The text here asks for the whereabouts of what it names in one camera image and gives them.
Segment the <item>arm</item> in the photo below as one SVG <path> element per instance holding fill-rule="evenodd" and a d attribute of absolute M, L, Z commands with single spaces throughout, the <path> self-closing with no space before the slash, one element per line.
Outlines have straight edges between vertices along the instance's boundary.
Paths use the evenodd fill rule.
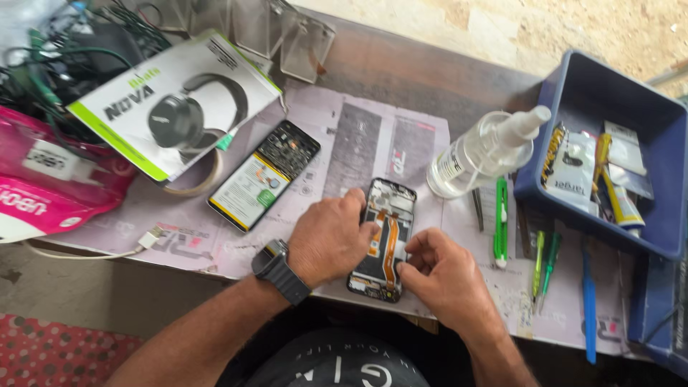
<path fill-rule="evenodd" d="M 289 240 L 288 264 L 310 287 L 348 274 L 378 232 L 358 225 L 365 197 L 352 189 L 301 216 Z M 108 386 L 214 386 L 227 363 L 258 329 L 289 307 L 269 282 L 250 275 L 187 313 L 149 340 Z"/>
<path fill-rule="evenodd" d="M 416 234 L 406 251 L 409 262 L 397 266 L 402 284 L 464 340 L 478 386 L 537 386 L 471 253 L 439 229 Z"/>

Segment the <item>red polka dot cloth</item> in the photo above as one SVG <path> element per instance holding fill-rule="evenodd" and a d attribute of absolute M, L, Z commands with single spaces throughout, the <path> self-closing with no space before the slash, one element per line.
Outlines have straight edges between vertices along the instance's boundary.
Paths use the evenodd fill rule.
<path fill-rule="evenodd" d="M 139 337 L 0 313 L 0 387 L 97 387 Z"/>

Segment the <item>pink bag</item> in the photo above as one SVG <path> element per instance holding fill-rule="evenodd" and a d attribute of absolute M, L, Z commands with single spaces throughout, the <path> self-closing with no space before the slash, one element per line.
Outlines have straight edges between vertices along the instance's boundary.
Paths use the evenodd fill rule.
<path fill-rule="evenodd" d="M 117 151 L 64 137 L 48 124 L 0 106 L 0 243 L 81 226 L 117 207 L 136 169 Z"/>

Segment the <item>headphone box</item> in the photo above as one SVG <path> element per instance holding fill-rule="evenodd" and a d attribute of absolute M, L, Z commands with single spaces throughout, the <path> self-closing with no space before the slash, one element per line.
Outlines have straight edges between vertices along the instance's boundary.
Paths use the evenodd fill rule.
<path fill-rule="evenodd" d="M 165 50 L 67 106 L 167 185 L 281 90 L 217 30 Z"/>

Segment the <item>smartwatch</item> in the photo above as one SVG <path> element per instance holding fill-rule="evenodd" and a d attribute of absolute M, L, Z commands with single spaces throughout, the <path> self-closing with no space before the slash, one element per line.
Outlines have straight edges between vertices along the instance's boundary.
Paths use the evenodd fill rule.
<path fill-rule="evenodd" d="M 253 257 L 251 268 L 256 278 L 272 282 L 284 298 L 296 306 L 308 297 L 310 288 L 289 267 L 288 255 L 289 248 L 283 240 L 271 240 Z"/>

